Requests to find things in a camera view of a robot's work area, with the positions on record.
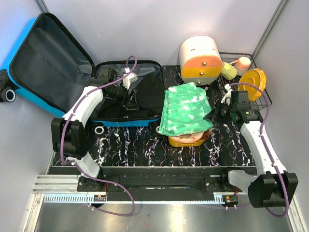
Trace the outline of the black clothes pile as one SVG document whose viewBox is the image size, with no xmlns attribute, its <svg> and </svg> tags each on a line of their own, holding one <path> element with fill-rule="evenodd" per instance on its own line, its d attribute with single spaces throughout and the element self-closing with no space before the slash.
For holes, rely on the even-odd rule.
<svg viewBox="0 0 309 232">
<path fill-rule="evenodd" d="M 166 90 L 162 80 L 154 75 L 142 77 L 135 87 L 130 86 L 130 90 L 132 89 L 136 90 L 139 110 L 129 110 L 129 107 L 123 107 L 120 101 L 108 98 L 104 88 L 103 103 L 96 116 L 111 121 L 153 119 L 161 116 Z"/>
</svg>

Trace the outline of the green tie-dye cloth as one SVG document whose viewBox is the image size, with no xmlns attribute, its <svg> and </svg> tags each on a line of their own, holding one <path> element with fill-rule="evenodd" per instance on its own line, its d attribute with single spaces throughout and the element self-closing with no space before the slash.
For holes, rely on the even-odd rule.
<svg viewBox="0 0 309 232">
<path fill-rule="evenodd" d="M 158 132 L 168 137 L 204 132 L 213 127 L 205 120 L 211 106 L 203 88 L 190 82 L 169 87 L 165 91 Z"/>
</svg>

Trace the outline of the pink floral cloth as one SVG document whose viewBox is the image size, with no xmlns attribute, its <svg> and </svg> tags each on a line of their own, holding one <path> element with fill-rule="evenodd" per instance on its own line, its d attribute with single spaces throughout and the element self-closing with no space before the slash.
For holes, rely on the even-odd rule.
<svg viewBox="0 0 309 232">
<path fill-rule="evenodd" d="M 169 137 L 171 140 L 180 143 L 192 143 L 202 138 L 204 132 L 196 132 L 192 134 L 183 134 L 179 136 Z"/>
</svg>

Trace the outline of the yellow plastic basket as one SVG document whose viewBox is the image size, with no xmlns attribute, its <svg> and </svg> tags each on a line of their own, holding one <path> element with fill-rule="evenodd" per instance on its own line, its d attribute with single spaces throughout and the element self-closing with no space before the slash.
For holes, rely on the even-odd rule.
<svg viewBox="0 0 309 232">
<path fill-rule="evenodd" d="M 210 137 L 210 129 L 175 137 L 168 137 L 169 144 L 173 147 L 195 147 L 202 145 Z"/>
</svg>

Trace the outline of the blue fish-print suitcase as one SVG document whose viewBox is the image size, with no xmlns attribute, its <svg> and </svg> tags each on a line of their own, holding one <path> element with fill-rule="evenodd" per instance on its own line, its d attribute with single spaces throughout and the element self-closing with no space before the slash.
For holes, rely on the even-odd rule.
<svg viewBox="0 0 309 232">
<path fill-rule="evenodd" d="M 13 45 L 0 69 L 0 100 L 13 102 L 19 94 L 57 117 L 64 116 L 81 96 L 85 87 L 101 86 L 124 76 L 125 67 L 137 64 L 138 79 L 157 76 L 163 81 L 162 68 L 152 60 L 107 61 L 95 64 L 60 20 L 42 13 L 30 20 Z M 90 121 L 105 127 L 148 127 L 157 131 L 161 116 L 153 119 L 111 121 L 98 118 L 103 100 Z"/>
</svg>

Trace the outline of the brown towel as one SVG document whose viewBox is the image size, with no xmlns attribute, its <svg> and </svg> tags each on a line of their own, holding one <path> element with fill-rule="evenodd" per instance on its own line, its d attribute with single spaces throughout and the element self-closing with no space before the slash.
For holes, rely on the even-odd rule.
<svg viewBox="0 0 309 232">
<path fill-rule="evenodd" d="M 209 137 L 210 137 L 210 129 L 206 130 L 204 133 L 203 133 L 203 136 L 202 136 L 202 140 L 207 140 Z"/>
</svg>

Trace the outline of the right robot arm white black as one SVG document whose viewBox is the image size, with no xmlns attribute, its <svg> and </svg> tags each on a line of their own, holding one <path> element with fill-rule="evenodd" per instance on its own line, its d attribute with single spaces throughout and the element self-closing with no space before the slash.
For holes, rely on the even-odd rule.
<svg viewBox="0 0 309 232">
<path fill-rule="evenodd" d="M 245 90 L 228 90 L 223 99 L 204 116 L 217 123 L 233 122 L 240 129 L 253 156 L 257 176 L 244 170 L 226 171 L 219 179 L 223 191 L 237 187 L 249 197 L 254 208 L 284 207 L 288 209 L 298 185 L 295 173 L 290 173 L 280 162 L 265 132 L 266 118 L 253 109 Z"/>
</svg>

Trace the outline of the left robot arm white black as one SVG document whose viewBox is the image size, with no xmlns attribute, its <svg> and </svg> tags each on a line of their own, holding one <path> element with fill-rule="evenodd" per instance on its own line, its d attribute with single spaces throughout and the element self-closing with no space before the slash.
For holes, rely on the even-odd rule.
<svg viewBox="0 0 309 232">
<path fill-rule="evenodd" d="M 85 126 L 96 106 L 103 100 L 103 89 L 123 81 L 130 86 L 137 64 L 125 67 L 126 74 L 120 79 L 101 85 L 89 85 L 84 88 L 81 96 L 73 107 L 62 117 L 54 118 L 51 123 L 53 150 L 60 155 L 62 165 L 72 164 L 88 178 L 87 185 L 93 191 L 104 187 L 104 179 L 99 176 L 100 168 L 88 151 L 88 139 Z"/>
</svg>

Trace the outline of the black marble pattern mat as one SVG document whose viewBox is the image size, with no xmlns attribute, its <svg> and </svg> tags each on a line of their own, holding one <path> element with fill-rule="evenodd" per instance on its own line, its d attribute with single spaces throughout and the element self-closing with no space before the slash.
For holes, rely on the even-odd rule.
<svg viewBox="0 0 309 232">
<path fill-rule="evenodd" d="M 173 147 L 154 126 L 106 128 L 103 137 L 87 125 L 89 150 L 100 166 L 254 166 L 247 143 L 234 124 L 215 124 L 209 138 L 197 147 Z"/>
</svg>

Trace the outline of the green faceted cup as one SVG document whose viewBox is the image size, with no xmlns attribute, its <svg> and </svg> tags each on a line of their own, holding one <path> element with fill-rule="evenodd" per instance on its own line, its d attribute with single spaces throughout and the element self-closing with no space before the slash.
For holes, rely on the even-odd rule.
<svg viewBox="0 0 309 232">
<path fill-rule="evenodd" d="M 222 62 L 221 75 L 227 80 L 232 80 L 237 76 L 237 69 L 230 63 Z"/>
</svg>

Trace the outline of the white drawer cabinet with orange drawers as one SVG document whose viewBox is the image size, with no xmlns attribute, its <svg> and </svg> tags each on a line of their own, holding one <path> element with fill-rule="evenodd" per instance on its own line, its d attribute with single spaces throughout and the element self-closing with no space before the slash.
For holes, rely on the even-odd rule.
<svg viewBox="0 0 309 232">
<path fill-rule="evenodd" d="M 209 36 L 194 36 L 183 42 L 179 50 L 181 78 L 185 83 L 204 86 L 214 82 L 222 70 L 216 42 Z"/>
</svg>

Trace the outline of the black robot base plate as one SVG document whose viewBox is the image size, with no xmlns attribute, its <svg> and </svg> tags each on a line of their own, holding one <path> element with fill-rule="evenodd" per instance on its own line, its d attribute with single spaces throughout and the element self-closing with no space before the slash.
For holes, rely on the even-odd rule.
<svg viewBox="0 0 309 232">
<path fill-rule="evenodd" d="M 233 167 L 103 167 L 98 178 L 113 181 L 126 189 L 194 189 L 203 192 L 234 192 L 227 172 L 243 170 L 255 176 L 253 166 Z"/>
</svg>

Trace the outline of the aluminium rail frame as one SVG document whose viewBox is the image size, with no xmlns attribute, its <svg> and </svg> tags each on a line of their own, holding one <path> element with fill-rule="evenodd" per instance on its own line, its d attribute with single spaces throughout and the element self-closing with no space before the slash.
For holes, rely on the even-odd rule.
<svg viewBox="0 0 309 232">
<path fill-rule="evenodd" d="M 78 174 L 37 177 L 25 232 L 306 232 L 297 200 L 276 218 L 247 195 L 194 189 L 126 189 Z"/>
</svg>

